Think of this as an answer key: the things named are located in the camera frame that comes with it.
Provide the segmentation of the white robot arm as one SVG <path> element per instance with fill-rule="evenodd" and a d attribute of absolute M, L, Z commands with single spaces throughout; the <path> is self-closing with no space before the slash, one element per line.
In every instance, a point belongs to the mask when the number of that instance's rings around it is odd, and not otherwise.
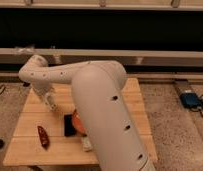
<path fill-rule="evenodd" d="M 19 78 L 46 94 L 53 83 L 69 84 L 75 109 L 102 171 L 156 171 L 122 96 L 127 76 L 117 61 L 86 61 L 50 67 L 34 55 Z"/>

